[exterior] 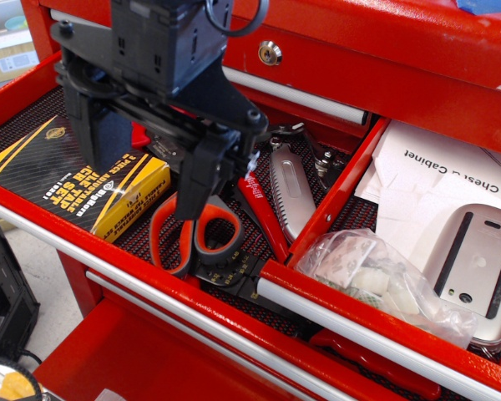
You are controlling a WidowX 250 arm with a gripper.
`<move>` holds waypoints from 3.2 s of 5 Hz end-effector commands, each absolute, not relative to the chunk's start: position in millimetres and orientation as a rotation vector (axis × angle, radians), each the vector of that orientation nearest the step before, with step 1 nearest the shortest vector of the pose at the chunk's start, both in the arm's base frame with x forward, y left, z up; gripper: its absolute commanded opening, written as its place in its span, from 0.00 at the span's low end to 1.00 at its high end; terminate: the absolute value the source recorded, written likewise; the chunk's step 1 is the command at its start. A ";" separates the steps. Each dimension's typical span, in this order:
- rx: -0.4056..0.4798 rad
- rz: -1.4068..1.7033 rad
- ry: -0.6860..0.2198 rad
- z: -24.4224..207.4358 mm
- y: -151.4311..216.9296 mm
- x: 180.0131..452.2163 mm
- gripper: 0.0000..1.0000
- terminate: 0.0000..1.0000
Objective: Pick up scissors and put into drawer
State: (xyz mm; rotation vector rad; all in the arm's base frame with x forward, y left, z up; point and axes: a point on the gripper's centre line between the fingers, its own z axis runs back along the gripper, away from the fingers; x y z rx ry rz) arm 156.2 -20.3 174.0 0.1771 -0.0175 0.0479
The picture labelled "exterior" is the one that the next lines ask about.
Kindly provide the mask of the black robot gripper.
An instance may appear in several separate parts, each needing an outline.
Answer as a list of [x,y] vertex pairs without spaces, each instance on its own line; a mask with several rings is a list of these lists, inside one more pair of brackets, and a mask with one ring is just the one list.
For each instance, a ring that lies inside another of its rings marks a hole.
[[[134,120],[167,126],[188,151],[180,167],[175,218],[197,220],[236,170],[249,170],[267,119],[226,78],[227,40],[254,32],[269,4],[230,28],[230,1],[113,1],[107,27],[67,19],[51,28],[62,49],[58,79],[79,151],[96,171],[131,150]],[[190,120],[229,130],[208,132]]]

